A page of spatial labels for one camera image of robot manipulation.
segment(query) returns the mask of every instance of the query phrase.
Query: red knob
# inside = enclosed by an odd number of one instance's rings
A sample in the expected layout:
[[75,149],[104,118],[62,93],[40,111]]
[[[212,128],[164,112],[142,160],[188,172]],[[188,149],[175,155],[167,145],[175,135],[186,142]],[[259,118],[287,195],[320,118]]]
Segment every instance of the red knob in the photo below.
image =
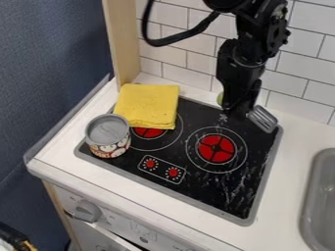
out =
[[156,163],[155,161],[150,160],[150,161],[147,161],[145,165],[147,166],[147,168],[152,169],[152,168],[155,168]]
[[179,175],[179,170],[178,169],[170,169],[168,171],[168,175],[170,177],[177,177]]

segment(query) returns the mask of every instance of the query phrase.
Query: blue wall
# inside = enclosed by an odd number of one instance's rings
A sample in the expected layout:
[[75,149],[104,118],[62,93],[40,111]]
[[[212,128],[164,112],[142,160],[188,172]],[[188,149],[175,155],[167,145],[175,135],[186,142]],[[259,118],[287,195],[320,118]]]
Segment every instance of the blue wall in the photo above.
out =
[[0,222],[39,250],[68,237],[22,156],[112,71],[100,0],[0,0]]

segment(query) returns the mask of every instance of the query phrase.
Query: sink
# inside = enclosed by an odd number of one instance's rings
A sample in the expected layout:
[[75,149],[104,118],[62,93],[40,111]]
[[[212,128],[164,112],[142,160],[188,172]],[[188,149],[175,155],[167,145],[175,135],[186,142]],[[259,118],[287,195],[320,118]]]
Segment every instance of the sink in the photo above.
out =
[[313,160],[300,231],[311,250],[335,251],[335,149]]

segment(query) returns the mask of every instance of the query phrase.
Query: white countertop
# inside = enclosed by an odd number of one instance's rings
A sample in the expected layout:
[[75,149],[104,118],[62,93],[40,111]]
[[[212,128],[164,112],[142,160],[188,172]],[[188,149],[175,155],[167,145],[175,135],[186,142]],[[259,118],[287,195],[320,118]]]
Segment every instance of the white countertop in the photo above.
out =
[[[137,82],[171,83],[141,74]],[[216,94],[181,85],[181,95],[215,105]],[[28,163],[29,171],[67,189],[89,194],[206,250],[308,251],[299,215],[313,156],[335,147],[335,128],[270,111],[284,128],[277,156],[251,226],[238,226],[75,157],[87,123],[117,101],[115,80],[104,86]]]

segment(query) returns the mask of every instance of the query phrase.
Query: red burner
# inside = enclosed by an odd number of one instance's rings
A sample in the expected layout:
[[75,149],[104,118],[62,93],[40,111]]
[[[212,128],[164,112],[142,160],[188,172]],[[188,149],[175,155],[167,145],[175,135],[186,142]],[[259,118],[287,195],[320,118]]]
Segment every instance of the red burner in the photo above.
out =
[[147,161],[147,162],[145,163],[145,165],[147,166],[147,168],[152,169],[152,168],[155,168],[155,166],[156,166],[156,162],[150,160],[150,161]]
[[153,139],[163,135],[166,132],[166,130],[136,127],[134,129],[134,132],[141,137]]
[[178,169],[170,169],[168,171],[168,175],[170,177],[177,177],[179,175],[179,171],[178,171]]
[[201,139],[198,150],[204,160],[214,164],[224,164],[230,161],[235,154],[234,143],[219,134],[205,136]]

